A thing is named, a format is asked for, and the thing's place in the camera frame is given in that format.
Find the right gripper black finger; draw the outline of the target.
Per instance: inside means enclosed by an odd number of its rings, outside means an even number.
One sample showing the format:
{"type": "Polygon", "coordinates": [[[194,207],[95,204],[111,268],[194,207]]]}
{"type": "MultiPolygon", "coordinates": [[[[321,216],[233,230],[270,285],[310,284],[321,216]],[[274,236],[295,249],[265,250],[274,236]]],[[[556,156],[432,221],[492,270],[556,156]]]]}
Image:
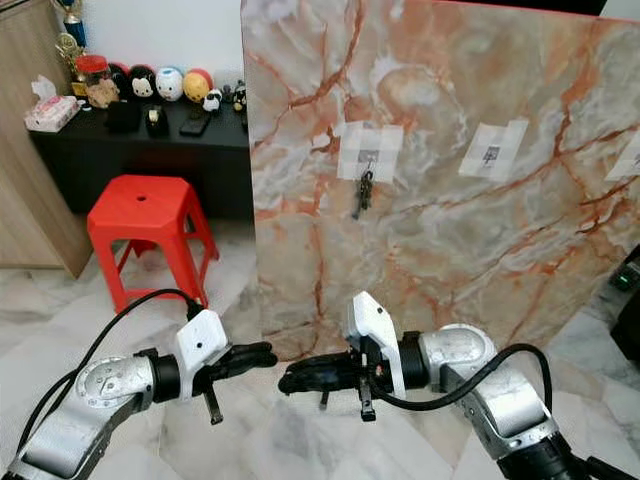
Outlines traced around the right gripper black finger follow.
{"type": "Polygon", "coordinates": [[[348,355],[319,355],[301,358],[285,369],[287,376],[316,376],[316,378],[338,378],[351,372],[351,357],[348,355]]]}
{"type": "Polygon", "coordinates": [[[353,388],[353,375],[333,371],[285,371],[280,393],[334,392],[353,388]]]}

